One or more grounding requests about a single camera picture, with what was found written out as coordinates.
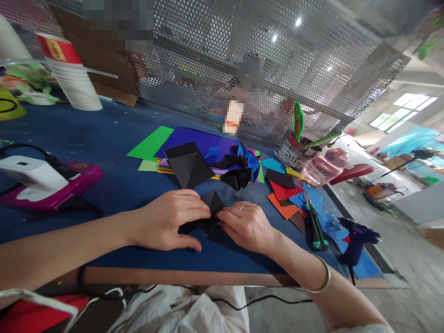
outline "table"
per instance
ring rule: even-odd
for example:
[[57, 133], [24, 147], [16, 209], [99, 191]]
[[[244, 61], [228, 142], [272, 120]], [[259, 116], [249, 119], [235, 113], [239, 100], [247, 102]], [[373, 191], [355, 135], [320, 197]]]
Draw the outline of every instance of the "table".
[[[209, 124], [172, 111], [148, 105], [135, 108], [104, 102], [101, 111], [87, 112], [69, 105], [56, 104], [39, 107], [25, 104], [28, 114], [15, 120], [0, 122], [0, 139], [14, 143], [30, 143], [50, 152], [62, 162], [76, 161], [100, 165], [104, 177], [84, 196], [98, 204], [105, 216], [131, 210], [146, 204], [162, 193], [178, 189], [174, 175], [140, 172], [141, 160], [126, 154], [160, 125], [190, 127], [215, 135], [221, 133]], [[242, 140], [248, 147], [272, 154], [272, 148], [253, 140]], [[41, 158], [32, 150], [16, 150], [15, 154]], [[0, 191], [14, 181], [0, 174]], [[209, 180], [195, 190], [205, 194], [218, 192], [226, 205], [247, 200], [262, 207], [270, 223], [304, 249], [311, 251], [301, 234], [290, 221], [284, 220], [266, 198], [271, 191], [266, 184], [255, 183], [236, 192], [218, 180]], [[328, 195], [319, 189], [325, 205], [340, 214]], [[73, 226], [93, 219], [85, 212], [70, 212], [48, 216], [37, 221], [24, 221], [25, 213], [0, 206], [0, 242]], [[202, 243], [202, 252], [177, 249], [160, 252], [140, 247], [125, 247], [108, 253], [88, 264], [85, 281], [88, 283], [120, 284], [231, 284], [281, 286], [295, 285], [295, 281], [269, 258], [244, 250], [222, 230], [213, 231], [206, 238], [199, 230], [191, 235]], [[334, 244], [318, 253], [331, 267], [349, 276], [337, 261], [339, 250]], [[61, 278], [73, 281], [75, 272]], [[360, 286], [386, 287], [383, 275], [358, 282]]]

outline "green utility knife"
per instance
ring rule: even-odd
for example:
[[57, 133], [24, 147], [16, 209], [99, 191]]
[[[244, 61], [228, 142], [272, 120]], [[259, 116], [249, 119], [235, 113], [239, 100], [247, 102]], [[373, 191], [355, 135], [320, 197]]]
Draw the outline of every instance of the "green utility knife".
[[328, 241], [324, 238], [324, 234], [322, 232], [321, 224], [319, 223], [318, 214], [316, 213], [315, 206], [310, 200], [307, 191], [304, 191], [305, 197], [305, 209], [307, 210], [308, 217], [311, 221], [313, 228], [313, 240], [311, 245], [315, 250], [325, 251], [328, 248]]

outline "perforated metal screen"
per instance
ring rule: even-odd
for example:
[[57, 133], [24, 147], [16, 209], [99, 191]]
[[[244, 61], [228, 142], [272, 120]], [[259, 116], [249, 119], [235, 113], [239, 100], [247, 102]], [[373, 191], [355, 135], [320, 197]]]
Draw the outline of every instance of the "perforated metal screen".
[[[82, 14], [75, 0], [2, 0], [0, 11], [26, 31], [60, 35], [47, 3]], [[294, 101], [315, 140], [343, 129], [408, 63], [322, 0], [154, 0], [154, 46], [130, 53], [141, 101], [215, 125], [239, 95], [238, 62], [259, 58], [263, 92], [244, 96], [240, 130], [275, 143], [293, 127]]]

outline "white cloth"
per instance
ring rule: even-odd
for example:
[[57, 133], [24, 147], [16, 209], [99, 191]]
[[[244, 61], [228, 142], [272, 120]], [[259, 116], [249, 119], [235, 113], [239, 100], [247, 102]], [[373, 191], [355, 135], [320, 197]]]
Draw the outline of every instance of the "white cloth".
[[[129, 302], [108, 333], [205, 333], [250, 332], [247, 308], [236, 311], [246, 304], [244, 287], [211, 286], [196, 287], [201, 295], [178, 286], [157, 286], [148, 294], [138, 294]], [[384, 325], [342, 328], [336, 333], [393, 333]]]

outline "silver bangle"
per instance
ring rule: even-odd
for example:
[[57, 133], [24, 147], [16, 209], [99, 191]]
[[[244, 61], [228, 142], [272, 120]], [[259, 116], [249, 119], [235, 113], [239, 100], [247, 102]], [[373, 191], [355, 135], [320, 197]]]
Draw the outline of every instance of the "silver bangle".
[[324, 259], [322, 259], [320, 256], [317, 256], [316, 254], [313, 254], [313, 255], [315, 257], [317, 257], [320, 261], [322, 261], [322, 263], [324, 264], [325, 269], [327, 271], [327, 279], [325, 280], [325, 283], [323, 284], [323, 286], [319, 290], [308, 290], [308, 289], [304, 288], [303, 286], [301, 286], [301, 287], [302, 287], [302, 289], [304, 289], [305, 292], [309, 292], [312, 294], [320, 294], [320, 293], [326, 291], [328, 286], [330, 285], [330, 280], [332, 279], [332, 273], [330, 272], [330, 268], [328, 267], [328, 265]]

